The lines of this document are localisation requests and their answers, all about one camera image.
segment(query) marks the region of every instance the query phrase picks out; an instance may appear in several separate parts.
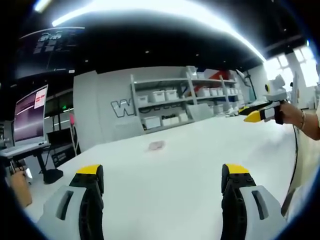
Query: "white storage bin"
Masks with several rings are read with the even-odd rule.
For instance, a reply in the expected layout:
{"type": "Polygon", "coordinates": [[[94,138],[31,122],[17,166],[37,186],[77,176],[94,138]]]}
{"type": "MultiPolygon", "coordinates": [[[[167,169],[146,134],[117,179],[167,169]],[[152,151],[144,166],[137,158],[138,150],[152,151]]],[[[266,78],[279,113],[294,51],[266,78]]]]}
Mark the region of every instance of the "white storage bin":
{"type": "Polygon", "coordinates": [[[138,106],[145,106],[148,104],[148,95],[138,96],[138,106]]]}
{"type": "Polygon", "coordinates": [[[170,101],[170,100],[177,100],[178,95],[177,95],[177,90],[166,90],[165,91],[165,100],[170,101]]]}
{"type": "Polygon", "coordinates": [[[202,87],[196,93],[198,97],[210,97],[210,89],[206,87],[202,87]]]}
{"type": "Polygon", "coordinates": [[[161,127],[161,121],[159,116],[149,116],[143,119],[143,123],[146,129],[153,129],[161,127]]]}
{"type": "Polygon", "coordinates": [[[224,95],[224,90],[222,88],[217,88],[217,91],[218,91],[218,96],[224,95]]]}
{"type": "Polygon", "coordinates": [[[228,107],[232,107],[231,102],[230,102],[230,104],[229,104],[229,106],[228,106],[228,104],[227,104],[227,102],[226,102],[226,101],[216,101],[216,104],[217,104],[217,105],[222,105],[222,106],[223,106],[223,111],[224,111],[224,112],[226,112],[226,111],[228,111],[228,110],[229,110],[229,108],[228,108],[228,107]]]}
{"type": "Polygon", "coordinates": [[[205,79],[205,73],[204,72],[198,71],[196,74],[198,75],[198,79],[205,79]]]}
{"type": "Polygon", "coordinates": [[[218,90],[216,88],[210,88],[210,94],[213,97],[218,96],[218,90]]]}
{"type": "Polygon", "coordinates": [[[185,112],[179,114],[179,119],[180,119],[180,122],[187,122],[189,120],[188,115],[185,112]]]}
{"type": "Polygon", "coordinates": [[[170,126],[171,125],[171,120],[170,118],[162,119],[162,126],[170,126]]]}
{"type": "Polygon", "coordinates": [[[210,112],[212,113],[212,116],[214,116],[215,115],[215,106],[211,105],[211,106],[209,106],[209,108],[210,108],[210,112]]]}
{"type": "Polygon", "coordinates": [[[179,117],[178,116],[175,116],[175,117],[171,117],[170,118],[170,123],[171,125],[173,124],[178,124],[180,121],[179,121],[179,117]]]}
{"type": "Polygon", "coordinates": [[[224,113],[224,105],[218,104],[213,107],[214,115],[219,115],[224,113]]]}
{"type": "Polygon", "coordinates": [[[154,91],[151,95],[151,99],[153,103],[159,103],[159,102],[164,102],[166,100],[165,98],[165,91],[154,91]]]}

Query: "keyboard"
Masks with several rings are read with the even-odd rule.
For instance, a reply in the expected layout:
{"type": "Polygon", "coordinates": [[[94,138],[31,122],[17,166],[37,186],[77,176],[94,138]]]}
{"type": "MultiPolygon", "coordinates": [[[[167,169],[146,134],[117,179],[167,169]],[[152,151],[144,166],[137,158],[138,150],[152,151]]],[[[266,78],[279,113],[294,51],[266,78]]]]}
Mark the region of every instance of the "keyboard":
{"type": "Polygon", "coordinates": [[[31,143],[31,144],[26,144],[26,145],[21,145],[21,146],[12,146],[3,150],[0,150],[0,156],[3,157],[9,157],[11,155],[17,155],[21,154],[23,152],[31,151],[37,148],[45,147],[47,146],[48,143],[47,141],[45,142],[38,142],[38,143],[31,143]]]}

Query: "window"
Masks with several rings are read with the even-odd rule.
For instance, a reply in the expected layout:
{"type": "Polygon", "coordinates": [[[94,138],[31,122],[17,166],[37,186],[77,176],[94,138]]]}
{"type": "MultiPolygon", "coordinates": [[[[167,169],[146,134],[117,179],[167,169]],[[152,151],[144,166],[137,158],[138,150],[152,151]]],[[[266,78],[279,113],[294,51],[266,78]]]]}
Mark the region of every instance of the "window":
{"type": "Polygon", "coordinates": [[[300,63],[305,85],[307,87],[316,86],[319,79],[316,70],[317,62],[310,47],[297,48],[294,50],[294,54],[300,63]]]}
{"type": "Polygon", "coordinates": [[[289,67],[287,57],[284,54],[266,61],[264,63],[264,69],[268,80],[273,80],[281,74],[285,82],[284,88],[288,91],[291,90],[290,83],[294,80],[294,75],[289,67]]]}

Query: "black ceiling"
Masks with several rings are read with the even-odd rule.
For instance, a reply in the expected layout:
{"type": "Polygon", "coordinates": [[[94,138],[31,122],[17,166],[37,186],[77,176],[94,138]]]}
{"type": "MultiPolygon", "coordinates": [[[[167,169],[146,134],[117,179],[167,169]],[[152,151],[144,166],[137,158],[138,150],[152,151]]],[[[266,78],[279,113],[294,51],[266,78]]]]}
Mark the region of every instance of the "black ceiling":
{"type": "MultiPolygon", "coordinates": [[[[295,20],[276,0],[193,1],[223,17],[266,58],[291,51],[306,41],[295,20]]],[[[15,44],[18,36],[52,28],[53,20],[90,1],[53,0],[43,13],[32,11],[32,1],[20,2],[25,4],[26,10],[21,10],[21,5],[15,6],[13,23],[18,29],[13,35],[15,39],[11,39],[15,44]]],[[[189,19],[155,12],[88,13],[59,25],[65,26],[85,27],[72,58],[78,74],[92,69],[108,72],[135,67],[187,65],[211,69],[238,68],[244,71],[261,64],[254,53],[227,34],[213,31],[189,19]]],[[[6,77],[2,80],[7,87],[13,83],[15,64],[13,57],[9,59],[6,77]]],[[[30,83],[44,80],[54,82],[51,88],[53,93],[72,86],[69,76],[49,74],[18,81],[18,86],[10,89],[22,95],[30,83]]]]}

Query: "white table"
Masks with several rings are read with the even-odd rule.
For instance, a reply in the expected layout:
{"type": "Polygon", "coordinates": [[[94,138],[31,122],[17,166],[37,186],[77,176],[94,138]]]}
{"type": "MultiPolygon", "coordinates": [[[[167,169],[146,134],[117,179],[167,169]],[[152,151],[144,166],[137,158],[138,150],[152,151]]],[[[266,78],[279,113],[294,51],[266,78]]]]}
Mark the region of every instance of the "white table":
{"type": "Polygon", "coordinates": [[[26,212],[36,222],[45,201],[68,185],[79,168],[101,164],[105,239],[220,239],[223,164],[247,168],[281,205],[295,167],[292,125],[243,119],[215,117],[97,145],[59,167],[64,177],[56,183],[35,182],[26,212]],[[154,141],[165,141],[164,149],[148,151],[154,141]]]}

